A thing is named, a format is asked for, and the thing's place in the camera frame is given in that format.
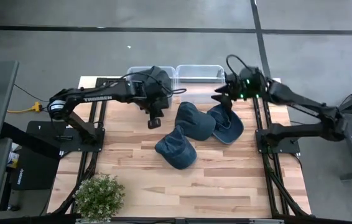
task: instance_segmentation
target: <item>yellow extension cord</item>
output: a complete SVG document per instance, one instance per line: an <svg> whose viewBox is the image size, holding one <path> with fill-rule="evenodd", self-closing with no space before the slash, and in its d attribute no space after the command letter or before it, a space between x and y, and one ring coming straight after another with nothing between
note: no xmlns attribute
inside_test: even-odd
<svg viewBox="0 0 352 224"><path fill-rule="evenodd" d="M35 102L35 104L29 108L29 109L25 109L25 110L19 110L19 111L12 111L12 110L8 110L8 113L25 113L25 112L30 112L30 111L35 111L35 112L41 112L42 111L42 104L40 104L38 101Z"/></svg>

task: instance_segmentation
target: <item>wooden tabletop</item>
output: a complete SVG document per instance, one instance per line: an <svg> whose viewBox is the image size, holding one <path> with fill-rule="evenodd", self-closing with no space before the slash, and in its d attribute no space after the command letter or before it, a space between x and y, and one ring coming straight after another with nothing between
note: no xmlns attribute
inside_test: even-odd
<svg viewBox="0 0 352 224"><path fill-rule="evenodd" d="M81 77L80 87L93 87L96 78ZM190 92L194 89L194 86L188 87ZM164 110L162 126L150 130L148 115L136 105L107 102L106 136L96 173L117 175L125 186L125 205L118 216L270 217L263 162L254 137L257 127L252 101L234 103L233 110L241 118L244 132L232 145L224 145L213 137L206 141L189 139L198 157L194 165L185 170L174 169L154 149L155 144L173 130L179 104L180 97L174 97L171 109ZM195 105L206 112L216 102ZM74 112L87 121L90 107L90 103L81 104ZM269 108L273 123L290 124L286 106L270 104ZM60 161L48 212L58 208L74 188L80 157L80 152L73 152ZM279 157L285 187L303 210L310 213L299 163L288 154ZM275 195L281 211L277 190Z"/></svg>

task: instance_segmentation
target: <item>denim cap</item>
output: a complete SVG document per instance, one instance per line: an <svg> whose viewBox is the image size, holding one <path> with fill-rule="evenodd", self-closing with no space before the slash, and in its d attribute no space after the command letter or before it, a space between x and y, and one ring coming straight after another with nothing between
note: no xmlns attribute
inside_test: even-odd
<svg viewBox="0 0 352 224"><path fill-rule="evenodd" d="M244 125L234 111L231 111L231 119L229 119L225 108L219 104L212 107L207 113L216 120L213 135L222 143L232 144L243 133Z"/></svg>
<svg viewBox="0 0 352 224"><path fill-rule="evenodd" d="M197 158L197 152L184 136L180 126L176 126L170 134L162 138L155 145L155 151L176 169L186 169Z"/></svg>
<svg viewBox="0 0 352 224"><path fill-rule="evenodd" d="M194 104L182 102L177 110L175 126L183 128L184 135L194 140L207 140L215 130L216 121L210 115L199 111Z"/></svg>

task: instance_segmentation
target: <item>gray floor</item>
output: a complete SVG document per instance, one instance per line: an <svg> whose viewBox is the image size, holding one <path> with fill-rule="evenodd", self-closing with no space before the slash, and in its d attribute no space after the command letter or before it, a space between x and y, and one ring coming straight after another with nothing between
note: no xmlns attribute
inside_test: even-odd
<svg viewBox="0 0 352 224"><path fill-rule="evenodd" d="M264 29L352 30L352 0L257 0L257 6ZM0 0L0 24L253 29L253 21L249 0ZM297 93L338 105L352 92L352 35L265 35L264 43L272 77ZM261 67L255 34L0 31L0 60L20 61L16 83L45 99L77 86L82 75L122 75L140 65L225 67L228 54ZM24 109L34 101L15 89L9 108ZM292 120L314 121L289 112ZM48 117L6 117L22 129L32 119ZM352 172L346 144L319 138L299 144L313 214L352 220L352 181L339 180ZM39 214L45 201L38 197L47 194L21 195L36 206L20 213Z"/></svg>

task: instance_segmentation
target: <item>black bracket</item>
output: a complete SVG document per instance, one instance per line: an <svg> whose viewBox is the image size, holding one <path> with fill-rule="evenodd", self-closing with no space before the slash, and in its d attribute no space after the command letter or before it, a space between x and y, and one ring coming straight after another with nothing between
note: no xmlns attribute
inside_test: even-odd
<svg viewBox="0 0 352 224"><path fill-rule="evenodd" d="M277 146L269 146L263 139L263 136L269 132L267 129L256 130L256 145L259 153L298 153L300 152L298 138L285 138Z"/></svg>
<svg viewBox="0 0 352 224"><path fill-rule="evenodd" d="M96 128L97 142L94 145L84 144L77 130L73 128L66 128L64 136L70 138L70 141L62 142L60 149L65 152L100 152L104 143L104 128Z"/></svg>

